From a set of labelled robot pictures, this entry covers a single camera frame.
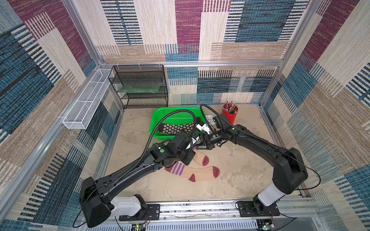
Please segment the pink purple striped sock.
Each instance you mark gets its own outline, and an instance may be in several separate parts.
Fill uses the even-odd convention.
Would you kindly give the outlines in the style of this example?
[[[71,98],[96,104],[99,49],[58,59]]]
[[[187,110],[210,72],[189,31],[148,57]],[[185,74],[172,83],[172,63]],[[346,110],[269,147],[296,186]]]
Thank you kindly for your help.
[[[197,151],[193,160],[201,166],[207,166],[209,164],[209,158],[202,152]]]
[[[166,167],[165,170],[171,174],[186,178],[191,182],[213,180],[220,175],[220,169],[217,167],[192,168],[181,162],[175,163],[171,167]]]

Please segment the dark floral pattern sock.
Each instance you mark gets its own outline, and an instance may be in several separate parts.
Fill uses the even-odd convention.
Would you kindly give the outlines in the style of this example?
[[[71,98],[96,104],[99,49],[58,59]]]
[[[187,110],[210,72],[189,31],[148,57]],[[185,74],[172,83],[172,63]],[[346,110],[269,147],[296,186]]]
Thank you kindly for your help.
[[[181,131],[187,134],[191,134],[191,132],[193,131],[194,123],[198,124],[199,122],[201,122],[200,117],[197,117],[195,121],[192,121],[189,124],[173,125],[161,123],[157,131],[165,135],[176,135]]]

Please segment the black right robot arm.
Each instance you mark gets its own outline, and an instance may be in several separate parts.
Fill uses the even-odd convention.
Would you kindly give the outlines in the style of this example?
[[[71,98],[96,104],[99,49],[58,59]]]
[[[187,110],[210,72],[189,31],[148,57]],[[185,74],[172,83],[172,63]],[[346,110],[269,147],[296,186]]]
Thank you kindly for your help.
[[[295,149],[277,146],[246,127],[232,125],[225,115],[215,116],[215,131],[200,134],[200,147],[212,150],[230,141],[244,147],[266,161],[272,168],[271,183],[244,206],[247,216],[277,216],[276,202],[293,191],[308,178],[301,153]]]

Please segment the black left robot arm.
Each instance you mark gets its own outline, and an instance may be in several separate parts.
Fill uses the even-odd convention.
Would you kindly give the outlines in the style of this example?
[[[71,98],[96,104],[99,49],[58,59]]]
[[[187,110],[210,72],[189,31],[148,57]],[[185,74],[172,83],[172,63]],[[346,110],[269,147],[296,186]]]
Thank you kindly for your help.
[[[144,219],[147,205],[135,194],[117,199],[117,195],[142,177],[163,167],[183,163],[189,165],[195,156],[194,144],[199,140],[180,132],[173,139],[153,144],[142,157],[100,179],[88,177],[82,181],[79,202],[89,228],[96,227],[111,216]]]

